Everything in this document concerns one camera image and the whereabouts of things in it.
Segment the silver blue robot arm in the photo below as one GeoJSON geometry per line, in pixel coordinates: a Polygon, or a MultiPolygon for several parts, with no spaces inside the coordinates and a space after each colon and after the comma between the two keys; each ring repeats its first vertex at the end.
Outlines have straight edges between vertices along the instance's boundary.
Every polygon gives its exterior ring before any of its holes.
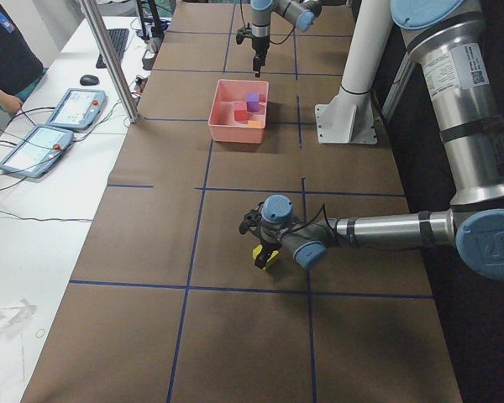
{"type": "Polygon", "coordinates": [[[321,1],[252,0],[251,42],[255,51],[253,72],[260,77],[261,68],[270,47],[270,22],[273,13],[285,19],[294,28],[306,32],[322,11],[321,1]]]}
{"type": "Polygon", "coordinates": [[[320,210],[304,223],[287,197],[274,195],[247,213],[239,230],[259,239],[259,268],[278,249],[309,269],[330,247],[448,245],[477,274],[504,280],[504,120],[478,44],[485,27],[479,2],[362,2],[339,94],[316,107],[318,139],[347,144],[371,138],[369,92],[392,26],[406,46],[397,76],[406,81],[412,67],[421,66],[440,134],[423,144],[408,137],[395,142],[404,186],[413,202],[448,198],[449,208],[346,219],[320,210]]]}

